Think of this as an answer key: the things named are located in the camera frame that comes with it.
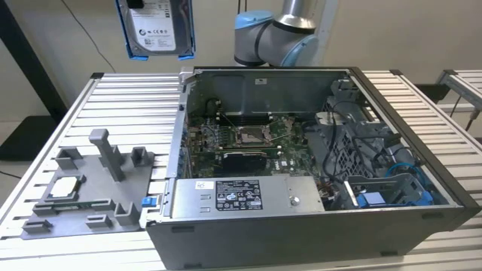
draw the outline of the blue latch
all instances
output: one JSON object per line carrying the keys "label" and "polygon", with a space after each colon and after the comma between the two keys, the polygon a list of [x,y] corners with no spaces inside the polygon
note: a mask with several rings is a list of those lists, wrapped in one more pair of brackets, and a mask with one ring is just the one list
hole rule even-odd
{"label": "blue latch", "polygon": [[141,202],[141,206],[143,206],[143,208],[157,207],[157,205],[158,205],[158,199],[151,196],[146,196],[143,198],[143,201]]}

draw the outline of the sticker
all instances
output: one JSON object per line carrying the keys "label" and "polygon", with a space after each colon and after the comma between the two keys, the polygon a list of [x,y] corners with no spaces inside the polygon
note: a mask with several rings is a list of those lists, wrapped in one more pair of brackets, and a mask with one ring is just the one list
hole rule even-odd
{"label": "sticker", "polygon": [[145,0],[145,8],[131,9],[131,16],[139,45],[150,51],[174,51],[170,0]]}
{"label": "sticker", "polygon": [[214,182],[197,181],[197,189],[214,189]]}
{"label": "sticker", "polygon": [[217,181],[218,211],[262,210],[260,180]]}

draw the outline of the robotic arm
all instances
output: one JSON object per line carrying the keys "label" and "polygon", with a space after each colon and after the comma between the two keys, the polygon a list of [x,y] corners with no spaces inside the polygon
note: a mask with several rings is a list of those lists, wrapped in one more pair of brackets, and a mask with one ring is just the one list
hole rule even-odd
{"label": "robotic arm", "polygon": [[282,14],[241,13],[235,20],[234,59],[245,66],[310,65],[320,46],[313,21],[318,0],[285,0]]}

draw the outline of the white wall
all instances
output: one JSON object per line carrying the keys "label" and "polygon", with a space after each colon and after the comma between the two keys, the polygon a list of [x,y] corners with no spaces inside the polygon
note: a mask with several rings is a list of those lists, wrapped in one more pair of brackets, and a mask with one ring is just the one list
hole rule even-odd
{"label": "white wall", "polygon": [[0,122],[49,115],[45,104],[0,40]]}
{"label": "white wall", "polygon": [[434,82],[482,68],[481,0],[340,0],[322,65],[400,69]]}
{"label": "white wall", "polygon": [[[174,56],[147,62],[127,58],[114,0],[66,0],[118,72],[178,72],[182,66],[233,65],[237,0],[193,0],[197,58]],[[7,0],[57,87],[71,104],[93,72],[111,72],[61,0]],[[249,10],[281,12],[284,0],[250,0]],[[317,7],[318,21],[322,4]]]}

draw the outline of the screw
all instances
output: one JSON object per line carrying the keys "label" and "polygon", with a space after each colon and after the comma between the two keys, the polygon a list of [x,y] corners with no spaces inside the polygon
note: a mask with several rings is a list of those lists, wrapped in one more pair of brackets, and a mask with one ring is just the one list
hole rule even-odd
{"label": "screw", "polygon": [[290,203],[292,203],[292,206],[298,206],[300,205],[300,198],[297,196],[292,196],[290,197]]}

